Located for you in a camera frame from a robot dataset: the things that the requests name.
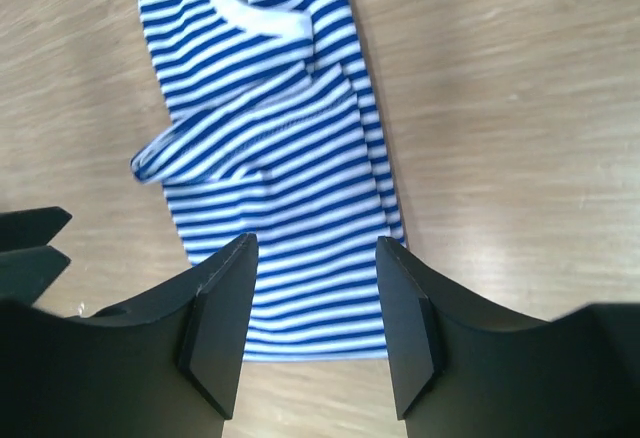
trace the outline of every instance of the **blue and white striped fabric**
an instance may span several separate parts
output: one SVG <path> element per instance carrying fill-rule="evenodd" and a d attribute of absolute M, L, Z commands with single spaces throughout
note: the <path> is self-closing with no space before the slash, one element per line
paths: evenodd
<path fill-rule="evenodd" d="M 172 126 L 132 170 L 161 182 L 196 264 L 260 245 L 245 358 L 386 356 L 378 236 L 404 240 L 347 0 L 140 0 Z"/>

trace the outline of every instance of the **black plastic part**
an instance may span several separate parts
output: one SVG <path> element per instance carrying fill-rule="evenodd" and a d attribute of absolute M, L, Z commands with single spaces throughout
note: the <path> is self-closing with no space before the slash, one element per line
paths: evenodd
<path fill-rule="evenodd" d="M 57 206 L 0 213 L 0 252 L 44 246 L 70 219 Z"/>
<path fill-rule="evenodd" d="M 640 436 L 640 305 L 546 323 L 490 302 L 381 238 L 396 410 L 410 438 Z"/>
<path fill-rule="evenodd" d="M 255 236 L 243 235 L 85 319 L 0 301 L 1 435 L 221 436 L 233 412 L 257 260 Z"/>
<path fill-rule="evenodd" d="M 71 215 L 59 207 L 0 213 L 0 299 L 33 304 L 70 260 L 47 243 Z"/>
<path fill-rule="evenodd" d="M 0 253 L 0 299 L 35 303 L 69 262 L 50 246 Z"/>

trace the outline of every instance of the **striped shirt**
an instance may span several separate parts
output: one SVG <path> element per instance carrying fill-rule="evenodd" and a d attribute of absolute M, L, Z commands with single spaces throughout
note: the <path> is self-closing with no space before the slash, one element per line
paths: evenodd
<path fill-rule="evenodd" d="M 260 245 L 246 359 L 385 356 L 375 242 L 403 240 L 347 0 L 139 0 L 173 122 L 132 161 L 196 264 Z"/>

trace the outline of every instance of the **wood grain surface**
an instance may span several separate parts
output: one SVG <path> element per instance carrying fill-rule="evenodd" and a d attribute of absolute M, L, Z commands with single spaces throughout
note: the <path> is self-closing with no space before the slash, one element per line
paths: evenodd
<path fill-rule="evenodd" d="M 129 159 L 168 124 L 136 0 L 1 0 L 0 211 L 60 205 L 91 314 L 187 266 Z M 411 249 L 550 319 L 640 300 L 640 0 L 353 0 Z M 401 437 L 382 361 L 246 364 L 227 437 Z"/>

